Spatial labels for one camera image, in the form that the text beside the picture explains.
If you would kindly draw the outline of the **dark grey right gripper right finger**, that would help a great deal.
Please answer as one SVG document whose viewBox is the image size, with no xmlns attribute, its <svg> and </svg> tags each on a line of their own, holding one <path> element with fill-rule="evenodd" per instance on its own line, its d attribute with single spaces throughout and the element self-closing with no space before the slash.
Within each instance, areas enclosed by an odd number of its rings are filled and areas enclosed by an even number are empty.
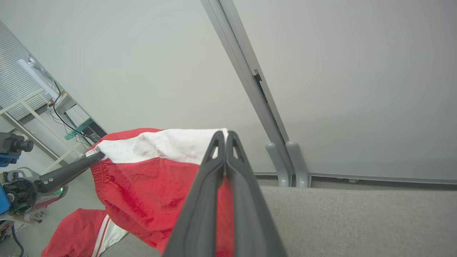
<svg viewBox="0 0 457 257">
<path fill-rule="evenodd" d="M 226 166 L 233 189 L 234 255 L 286 257 L 286 248 L 234 131 L 229 131 L 226 141 Z"/>
</svg>

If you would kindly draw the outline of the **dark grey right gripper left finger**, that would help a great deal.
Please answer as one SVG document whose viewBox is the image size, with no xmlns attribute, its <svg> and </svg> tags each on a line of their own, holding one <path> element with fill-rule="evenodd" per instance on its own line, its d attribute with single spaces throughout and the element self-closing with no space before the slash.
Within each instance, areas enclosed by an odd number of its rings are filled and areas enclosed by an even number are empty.
<svg viewBox="0 0 457 257">
<path fill-rule="evenodd" d="M 217 131 L 166 245 L 164 257 L 215 257 L 218 190 L 225 166 L 225 138 Z"/>
</svg>

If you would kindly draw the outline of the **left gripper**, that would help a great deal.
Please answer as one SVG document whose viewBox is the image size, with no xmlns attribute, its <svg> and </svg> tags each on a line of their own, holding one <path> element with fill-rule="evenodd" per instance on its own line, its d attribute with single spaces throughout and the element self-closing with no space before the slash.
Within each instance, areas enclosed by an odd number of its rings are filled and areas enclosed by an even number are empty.
<svg viewBox="0 0 457 257">
<path fill-rule="evenodd" d="M 67 194 L 67 184 L 104 156 L 98 152 L 41 176 L 29 168 L 2 172 L 1 226 L 14 222 L 28 226 L 42 223 L 47 207 Z"/>
</svg>

